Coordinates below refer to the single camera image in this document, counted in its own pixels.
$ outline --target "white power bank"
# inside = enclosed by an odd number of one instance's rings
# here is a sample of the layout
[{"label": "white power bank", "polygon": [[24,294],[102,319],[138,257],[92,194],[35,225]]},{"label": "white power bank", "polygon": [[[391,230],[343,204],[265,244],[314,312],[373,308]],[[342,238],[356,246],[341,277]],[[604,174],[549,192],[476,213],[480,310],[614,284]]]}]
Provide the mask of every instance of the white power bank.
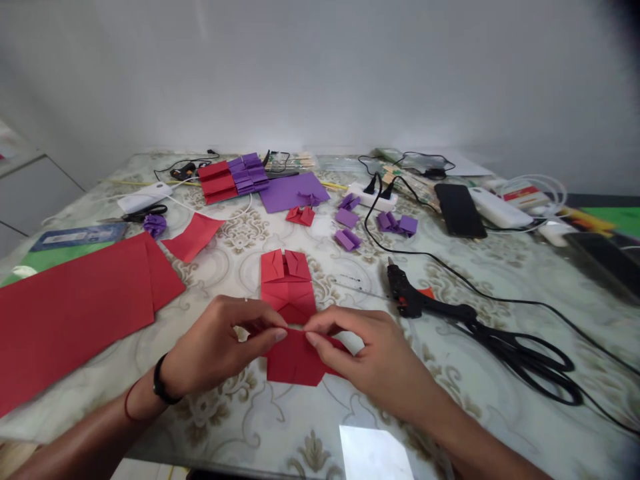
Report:
[{"label": "white power bank", "polygon": [[124,213],[134,213],[164,198],[170,197],[172,193],[173,190],[170,186],[164,182],[158,182],[144,187],[126,197],[122,197],[117,203]]},{"label": "white power bank", "polygon": [[478,213],[500,228],[520,228],[533,222],[533,218],[508,204],[500,197],[480,187],[469,188]]}]

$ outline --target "white wall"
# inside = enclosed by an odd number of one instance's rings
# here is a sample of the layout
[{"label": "white wall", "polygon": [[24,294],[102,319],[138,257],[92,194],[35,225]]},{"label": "white wall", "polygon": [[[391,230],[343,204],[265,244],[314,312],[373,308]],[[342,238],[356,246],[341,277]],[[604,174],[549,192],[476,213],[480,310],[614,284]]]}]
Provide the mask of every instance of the white wall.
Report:
[{"label": "white wall", "polygon": [[0,0],[0,117],[84,187],[150,148],[392,145],[633,194],[637,79],[604,3]]}]

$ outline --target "wrist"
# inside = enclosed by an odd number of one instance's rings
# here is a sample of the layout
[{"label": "wrist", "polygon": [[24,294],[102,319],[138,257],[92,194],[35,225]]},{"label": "wrist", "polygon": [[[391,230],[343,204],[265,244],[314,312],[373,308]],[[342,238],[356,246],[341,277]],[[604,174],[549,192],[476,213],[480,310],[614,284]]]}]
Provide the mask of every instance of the wrist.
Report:
[{"label": "wrist", "polygon": [[126,409],[131,418],[136,420],[152,420],[167,409],[164,403],[153,392],[153,370],[144,374],[133,386],[129,398],[126,399]]}]

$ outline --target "table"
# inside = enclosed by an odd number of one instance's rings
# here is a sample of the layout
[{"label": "table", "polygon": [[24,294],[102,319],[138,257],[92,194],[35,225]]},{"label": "table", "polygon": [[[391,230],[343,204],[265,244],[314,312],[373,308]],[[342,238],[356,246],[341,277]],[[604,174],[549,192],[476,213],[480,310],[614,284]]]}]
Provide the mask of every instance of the table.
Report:
[{"label": "table", "polygon": [[[184,155],[135,155],[110,178],[155,181],[152,167],[166,168]],[[319,172],[324,181],[347,185],[360,173]],[[140,187],[102,183],[74,202],[45,229],[90,225],[118,213],[104,197]],[[622,475],[630,436],[589,407],[566,407],[543,398],[442,319],[424,315],[401,319],[392,302],[346,289],[336,280],[350,273],[365,289],[382,289],[387,254],[372,246],[363,222],[354,232],[359,250],[345,252],[333,239],[333,216],[342,193],[316,208],[312,227],[285,221],[286,212],[266,214],[258,197],[244,215],[226,222],[191,264],[170,258],[187,291],[156,315],[148,328],[116,342],[85,366],[51,386],[29,404],[0,419],[0,437],[50,442],[88,412],[123,392],[169,350],[215,295],[259,298],[259,257],[278,248],[307,255],[318,308],[331,304],[390,312],[434,378],[482,426],[556,478],[614,478]],[[218,217],[247,206],[248,198],[206,206],[199,188],[180,187],[175,197]],[[191,214],[167,201],[173,237]],[[401,197],[398,212],[419,219],[418,233],[406,239],[370,229],[386,247],[430,251],[466,275],[479,288],[507,298],[536,299],[568,318],[627,361],[640,339],[639,311],[584,276],[561,250],[527,234],[490,234],[482,241],[454,239],[444,224],[418,204]],[[357,207],[356,213],[366,210]],[[128,236],[137,234],[132,225]],[[0,261],[0,277],[30,248],[26,242]],[[618,419],[640,424],[640,390],[631,374],[605,358],[542,307],[486,300],[466,289],[426,257],[393,255],[419,287],[436,298],[468,303],[492,327],[526,332],[551,341],[577,365],[573,378]],[[215,390],[189,397],[167,412],[129,452],[130,457],[228,471],[264,478],[288,474],[306,478],[344,478],[340,425],[383,429],[406,448],[415,478],[446,476],[447,460],[426,436],[372,405],[346,380],[326,375],[317,388],[270,383],[265,360]]]}]

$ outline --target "smartphone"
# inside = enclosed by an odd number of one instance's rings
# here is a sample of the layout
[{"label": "smartphone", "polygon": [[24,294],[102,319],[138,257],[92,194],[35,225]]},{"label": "smartphone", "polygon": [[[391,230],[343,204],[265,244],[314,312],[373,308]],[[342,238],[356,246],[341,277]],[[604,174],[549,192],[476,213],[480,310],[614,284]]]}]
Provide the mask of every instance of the smartphone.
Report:
[{"label": "smartphone", "polygon": [[596,264],[610,283],[640,303],[640,264],[633,258],[599,233],[567,233],[563,238]]},{"label": "smartphone", "polygon": [[452,237],[487,238],[487,231],[468,188],[464,185],[438,183],[434,189],[440,200],[440,210],[447,230]]}]

